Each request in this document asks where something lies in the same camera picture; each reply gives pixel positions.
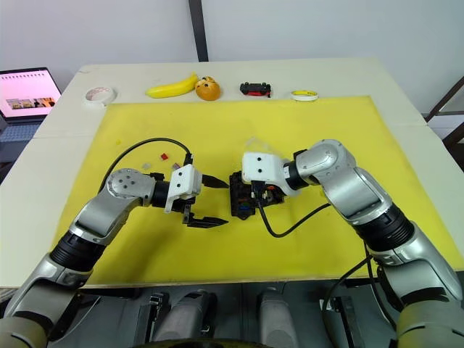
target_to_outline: black cable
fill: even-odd
[[[139,146],[142,146],[144,144],[147,144],[147,143],[152,143],[154,141],[166,141],[168,143],[173,143],[173,144],[176,144],[178,146],[180,146],[182,149],[185,150],[186,152],[186,160],[187,160],[187,157],[191,157],[191,152],[190,150],[187,148],[187,146],[185,146],[184,144],[182,144],[180,141],[177,141],[177,140],[174,140],[174,139],[171,139],[171,138],[150,138],[150,139],[145,139],[143,141],[140,141],[138,142],[137,144],[134,144],[132,145],[130,148],[128,148],[127,150],[125,150],[122,154],[120,154],[117,159],[115,159],[115,161],[109,166],[107,172],[105,173],[104,177],[103,177],[103,181],[101,182],[100,184],[100,188],[99,188],[99,192],[104,188],[104,184],[107,182],[107,179],[108,179],[108,176],[109,174],[111,174],[111,172],[115,169],[116,165],[118,164],[118,162],[125,156],[127,155],[129,152],[131,152],[132,150],[134,149],[137,149]]]
[[[317,208],[314,209],[312,212],[310,212],[308,215],[306,215],[304,218],[302,218],[300,221],[298,221],[297,223],[295,223],[295,224],[294,224],[292,227],[290,227],[287,231],[285,231],[285,232],[283,232],[283,233],[276,233],[276,232],[274,232],[273,229],[270,227],[268,218],[266,217],[266,214],[264,213],[264,209],[262,208],[261,201],[260,201],[259,198],[257,199],[257,203],[258,203],[258,210],[260,211],[262,221],[264,222],[264,224],[265,224],[265,226],[266,226],[268,232],[270,233],[270,235],[271,235],[272,237],[275,237],[275,238],[282,238],[282,237],[285,237],[285,236],[289,235],[295,228],[297,228],[298,226],[300,226],[300,225],[301,225],[304,221],[306,221],[307,219],[311,218],[314,214],[316,214],[317,212],[320,212],[322,209],[325,209],[325,208],[331,206],[329,203],[322,204],[320,207],[317,207]]]
[[[365,243],[364,243],[364,250],[365,250],[365,256],[366,257],[369,256],[370,254],[369,254],[369,251],[368,251],[368,247],[366,246]],[[393,330],[396,331],[397,330],[397,324],[394,322],[394,319],[392,318],[392,316],[390,315],[388,310],[385,308],[385,305],[382,302],[382,298],[380,297],[380,294],[377,291],[377,286],[376,286],[376,282],[374,281],[374,275],[373,275],[373,272],[372,272],[372,265],[370,263],[370,260],[368,261],[368,273],[369,273],[370,287],[372,288],[372,292],[374,293],[374,297],[376,298],[376,301],[377,301],[377,304],[378,304],[378,306],[380,308],[380,311],[382,311],[382,314],[384,315],[384,317],[390,323],[391,328],[393,328]]]
[[[348,277],[350,277],[354,272],[359,270],[363,265],[368,263],[370,259],[372,258],[371,255],[368,255],[363,261],[358,263],[356,266],[354,266],[351,270],[346,272],[344,275],[341,276],[341,278],[327,291],[326,296],[324,297],[324,302],[322,304],[322,321],[324,322],[324,327],[326,328],[326,333],[328,336],[328,339],[330,339],[332,345],[335,348],[338,348],[338,344],[336,343],[336,340],[334,337],[332,337],[332,333],[330,332],[330,323],[328,322],[328,317],[327,317],[327,304],[330,301],[335,289],[343,283]]]

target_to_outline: white table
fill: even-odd
[[[295,89],[312,89],[322,97],[370,95],[464,254],[464,174],[377,59],[90,65],[76,73],[0,186],[0,287],[20,286],[50,249],[105,113],[85,105],[84,93],[110,86],[117,91],[114,103],[198,102],[195,93],[169,99],[144,94],[192,71],[213,76],[223,90],[221,100],[248,99],[239,91],[244,81],[270,83],[275,99],[287,99]]]

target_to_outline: wire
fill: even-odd
[[[134,144],[132,145],[130,148],[128,148],[127,150],[125,150],[122,154],[120,154],[116,159],[115,161],[109,166],[107,172],[105,173],[104,177],[103,177],[103,180],[101,181],[101,184],[100,184],[100,188],[99,188],[99,192],[104,188],[104,184],[107,182],[107,179],[108,179],[108,176],[109,174],[111,174],[111,172],[115,169],[116,165],[118,164],[118,162],[125,156],[127,155],[129,152],[131,152],[132,150],[134,149],[137,149],[139,146],[142,146],[144,144],[147,144],[147,143],[152,143],[154,141],[166,141],[168,143],[173,143],[173,144],[176,144],[178,146],[180,146],[182,149],[185,150],[185,152],[187,153],[187,155],[191,155],[191,152],[190,150],[187,148],[187,146],[185,146],[184,144],[182,144],[180,141],[177,141],[177,140],[174,140],[174,139],[171,139],[171,138],[150,138],[150,139],[145,139],[143,141],[140,141],[138,142],[137,144]]]
[[[364,250],[365,250],[365,256],[366,257],[369,256],[370,254],[368,251],[368,247],[366,246],[365,243],[364,243]],[[388,310],[385,308],[385,305],[382,302],[382,298],[380,297],[380,294],[377,291],[377,286],[376,286],[376,282],[374,281],[374,275],[372,272],[372,265],[370,263],[370,260],[368,261],[368,273],[369,273],[370,287],[372,288],[372,292],[374,293],[374,297],[376,298],[380,311],[382,312],[382,315],[384,315],[385,319],[390,323],[391,328],[393,328],[393,330],[396,331],[397,324],[394,322],[394,319],[392,318]]]
[[[269,221],[268,221],[268,218],[266,217],[266,214],[264,213],[264,209],[262,208],[262,205],[261,205],[261,200],[258,199],[257,200],[257,203],[258,203],[258,209],[260,211],[260,214],[261,214],[261,218],[262,218],[262,221],[264,222],[268,232],[270,233],[270,235],[272,237],[275,237],[275,238],[282,238],[282,237],[285,237],[285,236],[288,236],[295,228],[297,228],[298,226],[300,226],[304,221],[306,221],[307,219],[311,218],[314,214],[316,214],[317,212],[320,212],[322,209],[325,209],[327,207],[330,207],[331,205],[329,203],[325,203],[325,204],[322,204],[320,207],[317,207],[316,209],[314,209],[312,212],[310,212],[308,215],[306,215],[304,218],[302,218],[300,221],[298,221],[297,223],[295,223],[292,227],[290,227],[287,231],[283,232],[283,233],[276,233],[273,231],[273,229],[270,227],[270,224],[269,224]]]
[[[56,340],[54,343],[57,343],[57,342],[60,342],[62,341],[63,339],[65,339],[66,337],[68,337],[83,321],[84,319],[87,318],[87,315],[90,313],[90,311],[92,311],[92,309],[96,306],[96,304],[100,301],[102,297],[101,296],[98,296],[96,298],[96,300],[94,301],[94,303],[91,305],[91,307],[88,309],[88,311],[86,312],[86,314],[83,315],[83,317],[78,321],[77,324],[75,324],[71,330],[69,330],[61,339],[58,339]]]
[[[368,263],[370,259],[372,258],[371,255],[368,255],[363,261],[358,263],[356,266],[354,266],[351,270],[346,272],[344,275],[341,276],[341,278],[327,291],[326,296],[324,297],[324,302],[322,304],[322,321],[324,322],[324,328],[326,328],[326,333],[328,336],[328,339],[330,339],[332,345],[335,348],[338,348],[338,344],[336,343],[335,338],[332,336],[332,333],[330,332],[330,323],[328,322],[328,317],[327,317],[327,304],[330,301],[335,289],[343,283],[348,277],[350,277],[354,272],[359,270],[363,265]]]

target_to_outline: white tape roll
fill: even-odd
[[[299,102],[312,102],[319,98],[318,94],[314,91],[293,91],[291,92],[291,98],[298,100]]]
[[[85,95],[87,103],[105,107],[116,98],[116,91],[110,87],[96,87],[89,89]]]

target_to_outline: toy car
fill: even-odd
[[[270,84],[245,82],[240,85],[240,92],[246,96],[268,96],[270,98]]]

